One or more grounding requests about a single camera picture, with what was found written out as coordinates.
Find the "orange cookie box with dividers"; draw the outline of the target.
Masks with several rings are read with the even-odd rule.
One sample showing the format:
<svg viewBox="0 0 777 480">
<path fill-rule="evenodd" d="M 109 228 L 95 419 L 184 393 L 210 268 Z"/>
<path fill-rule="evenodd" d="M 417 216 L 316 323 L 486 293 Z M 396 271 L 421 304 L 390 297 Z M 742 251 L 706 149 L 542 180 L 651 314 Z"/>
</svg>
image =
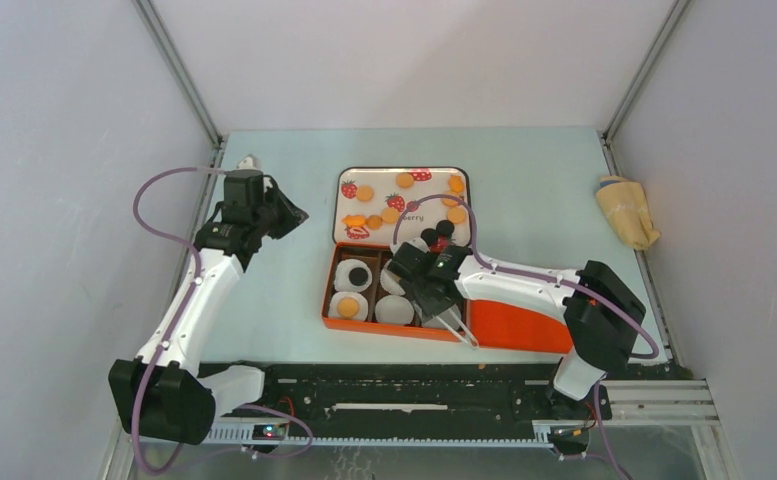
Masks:
<svg viewBox="0 0 777 480">
<path fill-rule="evenodd" d="M 437 318 L 425 319 L 399 286 L 383 287 L 382 273 L 391 258 L 387 246 L 337 244 L 321 310 L 324 325 L 333 330 L 476 347 L 469 303 L 461 303 Z"/>
</svg>

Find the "strawberry print serving tray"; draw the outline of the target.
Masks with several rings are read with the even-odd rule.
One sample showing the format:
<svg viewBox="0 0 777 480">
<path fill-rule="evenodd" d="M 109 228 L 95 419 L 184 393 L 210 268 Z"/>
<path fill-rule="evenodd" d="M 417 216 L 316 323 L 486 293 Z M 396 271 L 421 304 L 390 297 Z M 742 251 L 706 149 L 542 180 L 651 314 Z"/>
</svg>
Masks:
<svg viewBox="0 0 777 480">
<path fill-rule="evenodd" d="M 402 189 L 395 183 L 399 173 L 408 172 L 415 184 L 408 189 Z M 448 179 L 451 175 L 463 177 L 466 189 L 459 195 L 451 192 Z M 356 190 L 361 185 L 369 185 L 374 191 L 370 202 L 360 202 L 355 198 Z M 420 235 L 426 228 L 435 229 L 441 220 L 447 220 L 447 210 L 441 199 L 445 194 L 459 197 L 459 205 L 470 204 L 470 181 L 468 175 L 457 167 L 407 167 L 407 168 L 365 168 L 352 167 L 344 170 L 338 180 L 338 195 L 333 218 L 333 241 L 336 243 L 368 244 L 389 246 L 394 240 L 400 242 Z M 370 230 L 367 226 L 347 228 L 342 219 L 347 215 L 379 215 L 386 207 L 393 207 L 401 212 L 396 224 L 385 224 L 378 230 Z M 469 220 L 455 225 L 455 232 L 447 240 L 451 243 L 466 245 L 472 234 Z"/>
</svg>

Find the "swirl tan cookie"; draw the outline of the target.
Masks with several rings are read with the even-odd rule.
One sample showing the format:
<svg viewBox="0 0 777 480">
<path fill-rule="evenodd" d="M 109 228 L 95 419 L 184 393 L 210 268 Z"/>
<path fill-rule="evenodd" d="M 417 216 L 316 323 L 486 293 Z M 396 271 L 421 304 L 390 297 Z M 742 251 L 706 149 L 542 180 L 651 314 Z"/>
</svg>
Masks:
<svg viewBox="0 0 777 480">
<path fill-rule="evenodd" d="M 415 179 L 410 173 L 403 172 L 396 175 L 395 183 L 402 189 L 408 189 L 415 184 Z"/>
</svg>

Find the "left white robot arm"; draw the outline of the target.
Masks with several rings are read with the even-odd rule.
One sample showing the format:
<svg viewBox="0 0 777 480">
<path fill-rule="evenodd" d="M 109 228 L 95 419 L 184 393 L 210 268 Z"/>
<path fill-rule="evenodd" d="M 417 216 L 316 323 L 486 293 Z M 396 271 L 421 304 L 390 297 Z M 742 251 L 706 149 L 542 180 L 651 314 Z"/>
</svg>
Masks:
<svg viewBox="0 0 777 480">
<path fill-rule="evenodd" d="M 131 360 L 113 363 L 108 382 L 124 431 L 198 445 L 214 421 L 245 406 L 268 416 L 279 388 L 252 366 L 235 365 L 202 377 L 201 354 L 220 308 L 265 239 L 281 239 L 307 213 L 276 180 L 253 168 L 223 175 L 223 198 L 192 240 L 179 238 L 189 266 L 163 319 Z"/>
</svg>

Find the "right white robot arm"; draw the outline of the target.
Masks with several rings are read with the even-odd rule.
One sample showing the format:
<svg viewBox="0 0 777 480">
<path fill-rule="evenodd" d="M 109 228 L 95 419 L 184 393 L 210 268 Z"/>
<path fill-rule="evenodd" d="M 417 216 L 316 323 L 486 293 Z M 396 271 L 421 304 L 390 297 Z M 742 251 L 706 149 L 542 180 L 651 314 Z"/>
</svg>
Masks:
<svg viewBox="0 0 777 480">
<path fill-rule="evenodd" d="M 571 344 L 545 392 L 549 411 L 570 418 L 580 411 L 589 392 L 609 373 L 626 368 L 638 337 L 659 353 L 643 328 L 644 304 L 606 264 L 589 261 L 580 269 L 543 269 L 498 262 L 471 247 L 447 246 L 424 252 L 410 242 L 396 248 L 386 265 L 422 322 L 433 321 L 460 340 L 478 346 L 472 330 L 482 315 L 466 320 L 463 307 L 489 302 L 507 307 L 495 319 L 509 323 L 539 318 L 547 326 L 538 338 L 564 332 Z"/>
</svg>

